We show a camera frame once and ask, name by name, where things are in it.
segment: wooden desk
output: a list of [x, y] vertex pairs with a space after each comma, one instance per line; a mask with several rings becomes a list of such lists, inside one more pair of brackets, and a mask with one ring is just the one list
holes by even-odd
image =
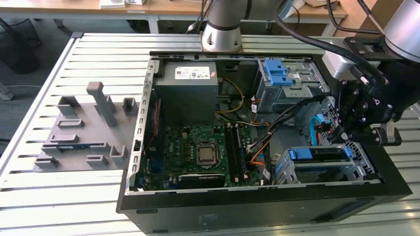
[[[152, 0], [150, 4], [151, 15], [195, 15], [200, 14], [202, 3], [195, 0]], [[324, 7], [312, 7], [306, 4], [300, 9], [299, 13], [302, 17], [320, 17], [328, 18], [328, 11]], [[342, 6], [335, 10], [335, 16], [339, 18], [346, 18], [347, 13]]]
[[39, 19], [147, 20], [151, 1], [126, 8], [100, 9], [99, 0], [0, 0], [0, 17]]
[[[100, 9], [99, 0], [0, 0], [0, 17], [147, 20], [151, 33], [159, 33], [159, 20], [195, 21], [200, 9], [200, 2], [187, 0], [147, 0], [144, 5], [127, 4], [126, 8], [114, 9]], [[336, 29], [324, 7], [304, 5], [299, 12], [302, 23], [327, 24], [323, 36], [334, 35]], [[338, 22], [347, 17], [340, 6], [335, 15]], [[298, 15], [294, 14], [284, 21], [296, 23]]]
[[[151, 0], [148, 19], [152, 21], [159, 20], [191, 20], [195, 21], [200, 14], [202, 3], [188, 0]], [[323, 36], [332, 36], [336, 32], [336, 28], [332, 25], [328, 17], [327, 9], [322, 7], [312, 7], [306, 4], [300, 9], [300, 22], [307, 24], [327, 24], [323, 32]], [[340, 23], [347, 17], [347, 13], [342, 6], [338, 6], [335, 10], [336, 21]], [[288, 23], [298, 22], [298, 14], [295, 13], [291, 17], [284, 19]]]
[[76, 13], [76, 14], [130, 14], [127, 11], [147, 11], [146, 5], [127, 4], [126, 8], [100, 9], [99, 0], [0, 0], [2, 12], [18, 13]]

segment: aluminum extrusion table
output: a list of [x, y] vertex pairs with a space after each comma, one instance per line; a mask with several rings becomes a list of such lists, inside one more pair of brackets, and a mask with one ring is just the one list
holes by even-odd
[[[323, 53], [287, 36], [243, 36], [243, 43], [246, 52]], [[71, 38], [0, 158], [0, 235], [142, 235], [126, 215], [115, 212], [123, 171], [35, 173], [34, 161], [59, 114], [55, 105], [62, 95], [94, 102], [86, 86], [102, 81], [115, 102], [127, 95], [139, 101], [150, 51], [199, 50], [195, 35], [86, 33]], [[396, 125], [403, 144], [387, 151], [414, 191], [411, 196], [336, 223], [194, 235], [419, 235], [420, 120], [415, 108]]]

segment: floor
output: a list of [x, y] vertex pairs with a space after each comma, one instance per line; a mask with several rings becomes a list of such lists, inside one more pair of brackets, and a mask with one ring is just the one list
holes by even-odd
[[[103, 33], [148, 33], [146, 21], [138, 21], [134, 30], [126, 20], [64, 20], [64, 27], [58, 28], [52, 19], [32, 20], [34, 26], [42, 39], [42, 45], [35, 49], [40, 59], [38, 71], [26, 74], [15, 74], [0, 62], [0, 81], [6, 86], [36, 85], [42, 86], [50, 75], [56, 60], [72, 32], [103, 32]], [[160, 21], [162, 33], [186, 33], [186, 29], [192, 24], [188, 21], [174, 23]], [[243, 34], [271, 34], [263, 23], [244, 23], [242, 25]], [[0, 101], [0, 138], [11, 139], [19, 127], [22, 119], [34, 102], [40, 88], [12, 87], [10, 90], [15, 94], [12, 101]], [[7, 143], [0, 142], [0, 154], [7, 147]]]

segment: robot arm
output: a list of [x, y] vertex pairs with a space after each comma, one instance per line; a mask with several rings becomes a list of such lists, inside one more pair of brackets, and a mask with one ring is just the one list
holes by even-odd
[[[303, 36], [287, 27], [278, 15], [290, 10], [291, 4], [291, 0], [214, 0], [202, 39], [204, 50], [239, 51], [240, 20], [275, 18], [279, 26], [296, 39], [327, 50], [324, 61], [334, 65], [334, 76], [338, 74], [335, 70], [346, 68], [356, 77], [356, 80], [340, 80], [338, 83], [339, 118], [338, 128], [330, 135], [331, 141], [400, 145], [402, 137], [394, 123], [400, 120], [404, 110], [420, 100], [420, 0], [403, 2], [383, 36], [346, 38], [342, 47]], [[274, 9], [278, 9], [276, 14], [271, 13]]]
[[[366, 60], [375, 61], [386, 83], [360, 65], [351, 73], [359, 80], [342, 80], [336, 94], [339, 127], [330, 135], [334, 143], [355, 142], [398, 146], [402, 136], [394, 123], [404, 110], [420, 100], [420, 1], [406, 0], [394, 15], [386, 35], [379, 38], [352, 37], [347, 49]], [[370, 126], [380, 124], [372, 130]]]
[[210, 52], [236, 52], [242, 48], [242, 20], [271, 21], [274, 9], [284, 15], [292, 0], [214, 0], [208, 25], [203, 33], [203, 48]]

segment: green circuit board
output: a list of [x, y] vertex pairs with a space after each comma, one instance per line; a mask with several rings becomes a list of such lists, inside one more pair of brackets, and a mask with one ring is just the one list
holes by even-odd
[[[247, 125], [240, 126], [242, 142], [247, 146], [252, 142]], [[215, 147], [218, 161], [214, 165], [200, 165], [200, 147]], [[182, 174], [224, 174], [226, 187], [258, 185], [259, 174], [248, 172], [248, 179], [232, 182], [230, 178], [230, 157], [226, 149], [224, 126], [167, 127], [164, 141], [164, 175]]]

